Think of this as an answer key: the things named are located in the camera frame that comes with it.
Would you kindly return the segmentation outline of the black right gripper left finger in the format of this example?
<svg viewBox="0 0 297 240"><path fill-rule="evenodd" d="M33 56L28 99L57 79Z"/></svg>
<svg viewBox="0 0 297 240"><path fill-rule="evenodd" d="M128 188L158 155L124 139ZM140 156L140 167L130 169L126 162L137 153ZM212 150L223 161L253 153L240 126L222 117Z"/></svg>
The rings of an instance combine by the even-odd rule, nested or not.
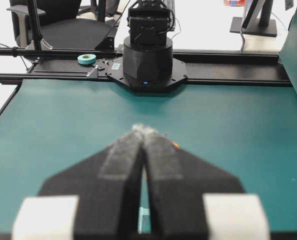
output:
<svg viewBox="0 0 297 240"><path fill-rule="evenodd" d="M143 135L133 131L47 178L26 197L14 240L125 240L137 231Z"/></svg>

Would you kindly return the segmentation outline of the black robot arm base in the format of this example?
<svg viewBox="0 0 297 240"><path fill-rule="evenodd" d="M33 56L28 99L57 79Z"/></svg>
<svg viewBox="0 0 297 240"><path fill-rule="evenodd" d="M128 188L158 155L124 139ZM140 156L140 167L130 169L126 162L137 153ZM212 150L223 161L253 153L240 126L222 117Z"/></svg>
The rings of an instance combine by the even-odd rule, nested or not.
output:
<svg viewBox="0 0 297 240"><path fill-rule="evenodd" d="M174 58L167 36L174 23L174 11L162 1L137 0L128 9L122 56L110 62L106 75L137 92L164 92L185 82L186 64Z"/></svg>

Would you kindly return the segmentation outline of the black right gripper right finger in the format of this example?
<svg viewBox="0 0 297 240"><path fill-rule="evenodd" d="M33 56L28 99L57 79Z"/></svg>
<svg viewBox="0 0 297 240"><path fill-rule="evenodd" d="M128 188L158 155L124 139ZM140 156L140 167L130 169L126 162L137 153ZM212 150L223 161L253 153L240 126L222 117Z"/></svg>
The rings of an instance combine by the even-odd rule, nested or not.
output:
<svg viewBox="0 0 297 240"><path fill-rule="evenodd" d="M143 137L152 232L162 240L268 240L261 200L156 132Z"/></svg>

